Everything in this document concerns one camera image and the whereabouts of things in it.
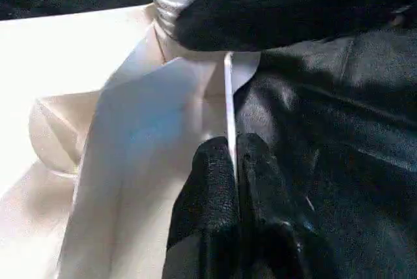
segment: white paper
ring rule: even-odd
[[[224,55],[150,70],[143,41],[98,100],[59,279],[160,278],[172,206],[195,150],[227,135]]]

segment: black glove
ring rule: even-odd
[[[198,148],[175,202],[164,278],[336,279],[312,209],[265,142],[240,136],[237,151],[238,193],[226,140]]]
[[[199,51],[258,51],[396,24],[415,0],[194,0],[175,37]]]

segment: black leather surface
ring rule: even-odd
[[[415,39],[379,31],[270,50],[235,95],[238,132],[259,134],[308,199],[339,278],[417,275]]]

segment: white strip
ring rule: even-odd
[[[226,99],[227,142],[229,143],[229,153],[230,153],[230,157],[233,163],[233,173],[235,175],[235,178],[237,178],[236,123],[235,123],[235,106],[233,104],[232,57],[233,57],[233,52],[229,52],[225,56],[224,81],[225,81],[225,99]]]

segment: gloved hand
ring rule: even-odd
[[[259,51],[354,35],[390,23],[415,0],[194,0],[175,37],[197,51]]]
[[[237,141],[238,191],[225,138],[198,148],[173,209],[164,277],[333,278],[313,211],[255,134]]]

